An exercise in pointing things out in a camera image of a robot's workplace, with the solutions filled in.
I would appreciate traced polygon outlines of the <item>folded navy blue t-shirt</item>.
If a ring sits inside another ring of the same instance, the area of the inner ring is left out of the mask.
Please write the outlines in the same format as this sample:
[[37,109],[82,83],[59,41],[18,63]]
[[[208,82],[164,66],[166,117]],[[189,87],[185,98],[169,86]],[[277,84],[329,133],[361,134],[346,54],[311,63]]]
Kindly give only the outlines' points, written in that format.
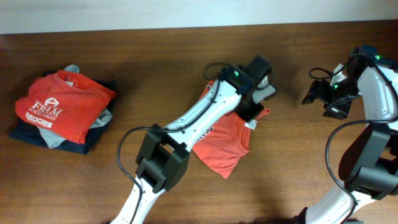
[[[110,82],[103,82],[98,80],[94,81],[115,92],[116,83],[114,81]],[[108,106],[105,109],[108,109],[113,115],[113,108],[114,108],[114,98],[109,102]],[[59,145],[58,147],[50,149],[58,149],[58,150],[75,152],[80,154],[87,154],[90,148],[98,142],[102,134],[107,130],[108,126],[109,123],[105,127],[99,128],[97,131],[88,130],[86,135],[86,141],[84,144],[77,144],[66,139],[66,141],[61,143],[61,145]],[[14,130],[11,131],[10,137],[13,139],[27,142],[29,144],[33,144],[35,146],[49,148],[44,139],[42,138],[42,136],[40,135],[38,127],[33,124],[26,123],[19,117],[17,120],[17,126],[15,127]]]

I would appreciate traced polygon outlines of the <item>plain red t-shirt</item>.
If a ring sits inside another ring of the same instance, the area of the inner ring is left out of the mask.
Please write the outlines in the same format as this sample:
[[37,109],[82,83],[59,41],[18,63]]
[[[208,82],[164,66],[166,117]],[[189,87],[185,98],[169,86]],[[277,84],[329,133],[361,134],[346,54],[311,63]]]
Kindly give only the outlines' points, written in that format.
[[212,171],[227,179],[240,158],[249,152],[251,132],[255,130],[257,121],[270,112],[265,108],[250,122],[234,111],[225,114],[197,139],[194,153]]

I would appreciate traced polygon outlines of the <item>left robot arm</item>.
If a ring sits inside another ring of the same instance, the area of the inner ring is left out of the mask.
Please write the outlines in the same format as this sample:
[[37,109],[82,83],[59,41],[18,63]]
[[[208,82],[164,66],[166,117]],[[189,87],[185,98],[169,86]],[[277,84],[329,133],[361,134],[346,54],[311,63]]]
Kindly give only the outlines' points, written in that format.
[[193,146],[216,120],[235,112],[249,123],[264,109],[261,101],[275,93],[272,66],[260,55],[246,66],[218,66],[213,87],[183,116],[163,128],[144,128],[136,175],[122,170],[134,186],[113,223],[143,223],[155,201],[183,177]]

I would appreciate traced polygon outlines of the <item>folded red printed t-shirt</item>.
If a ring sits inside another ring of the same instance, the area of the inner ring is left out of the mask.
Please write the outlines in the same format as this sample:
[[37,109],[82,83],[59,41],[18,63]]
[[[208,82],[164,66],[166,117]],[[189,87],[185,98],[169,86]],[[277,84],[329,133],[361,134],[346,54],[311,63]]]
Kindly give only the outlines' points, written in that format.
[[90,126],[116,93],[96,81],[64,70],[36,79],[27,96],[15,102],[26,123],[84,144]]

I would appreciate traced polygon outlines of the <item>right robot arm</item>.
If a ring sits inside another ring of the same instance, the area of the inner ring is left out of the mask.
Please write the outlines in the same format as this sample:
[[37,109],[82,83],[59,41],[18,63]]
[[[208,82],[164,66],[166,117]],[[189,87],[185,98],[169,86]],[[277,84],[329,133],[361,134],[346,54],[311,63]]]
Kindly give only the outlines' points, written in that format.
[[[329,135],[325,164],[335,185],[318,203],[294,217],[294,223],[352,223],[355,211],[397,195],[397,159],[381,156],[388,149],[397,157],[397,61],[364,44],[349,53],[345,64],[313,80],[303,104],[320,100],[325,116],[345,119],[353,100],[362,98],[365,118],[342,124]],[[339,131],[357,124],[366,127],[342,155],[334,174],[331,142]]]

